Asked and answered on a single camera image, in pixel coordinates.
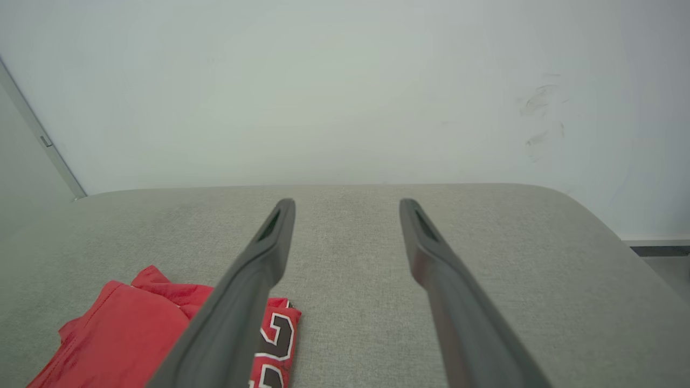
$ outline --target wall stain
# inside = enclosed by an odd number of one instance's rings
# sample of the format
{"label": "wall stain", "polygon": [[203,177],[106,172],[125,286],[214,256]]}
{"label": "wall stain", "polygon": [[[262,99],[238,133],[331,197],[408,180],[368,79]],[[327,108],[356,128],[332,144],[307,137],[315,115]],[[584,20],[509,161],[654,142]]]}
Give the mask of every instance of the wall stain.
{"label": "wall stain", "polygon": [[578,187],[572,184],[566,184],[562,190],[563,193],[566,193],[567,195],[570,195],[571,197],[573,196],[573,193],[575,192],[575,189]]}
{"label": "wall stain", "polygon": [[558,85],[543,85],[534,90],[532,97],[520,108],[521,116],[534,116],[549,105],[551,95],[558,89]]}
{"label": "wall stain", "polygon": [[529,140],[527,140],[527,143],[525,143],[525,145],[528,147],[532,147],[532,146],[536,146],[537,144],[543,143],[546,141],[546,136],[548,136],[548,135],[549,135],[549,131],[545,130],[544,132],[542,132],[538,135],[534,135],[534,136],[530,137]]}

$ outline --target gray sofa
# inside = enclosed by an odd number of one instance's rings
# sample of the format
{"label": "gray sofa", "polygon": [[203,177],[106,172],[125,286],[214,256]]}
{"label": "gray sofa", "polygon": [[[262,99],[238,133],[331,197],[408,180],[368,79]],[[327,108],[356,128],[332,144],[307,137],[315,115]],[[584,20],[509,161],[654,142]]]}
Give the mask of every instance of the gray sofa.
{"label": "gray sofa", "polygon": [[592,213],[516,184],[119,191],[65,206],[0,245],[0,379],[26,385],[109,280],[154,264],[214,285],[275,203],[294,198],[273,296],[303,311],[290,385],[439,387],[425,291],[398,201],[415,198],[555,387],[690,386],[690,309]]}

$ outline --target printed number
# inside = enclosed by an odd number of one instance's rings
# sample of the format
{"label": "printed number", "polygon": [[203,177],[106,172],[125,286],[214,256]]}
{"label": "printed number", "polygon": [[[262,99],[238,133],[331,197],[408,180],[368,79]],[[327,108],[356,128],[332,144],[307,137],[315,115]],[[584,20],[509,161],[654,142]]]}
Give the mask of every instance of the printed number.
{"label": "printed number", "polygon": [[262,328],[261,338],[259,339],[259,351],[256,353],[256,356],[285,361],[290,358],[290,353],[293,350],[293,339],[295,337],[293,323],[289,317],[273,313],[270,318],[270,326],[275,329],[275,338],[271,340]]}
{"label": "printed number", "polygon": [[[249,388],[254,388],[254,380],[249,380]],[[283,375],[272,365],[262,365],[259,388],[283,388]]]}

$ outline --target door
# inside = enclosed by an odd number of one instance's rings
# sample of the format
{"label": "door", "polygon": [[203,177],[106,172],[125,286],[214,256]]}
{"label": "door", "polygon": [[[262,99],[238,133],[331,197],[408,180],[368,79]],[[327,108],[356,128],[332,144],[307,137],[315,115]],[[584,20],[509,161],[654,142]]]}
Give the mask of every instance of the door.
{"label": "door", "polygon": [[0,63],[0,242],[83,196]]}

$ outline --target red jersey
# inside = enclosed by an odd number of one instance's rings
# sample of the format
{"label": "red jersey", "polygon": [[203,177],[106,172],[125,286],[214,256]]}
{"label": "red jersey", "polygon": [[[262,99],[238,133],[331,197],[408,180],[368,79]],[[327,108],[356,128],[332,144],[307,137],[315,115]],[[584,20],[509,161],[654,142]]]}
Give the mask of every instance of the red jersey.
{"label": "red jersey", "polygon": [[[60,348],[29,387],[143,387],[212,287],[171,283],[154,266],[131,285],[108,282],[83,316],[59,330]],[[286,388],[302,313],[270,298],[250,387]]]}

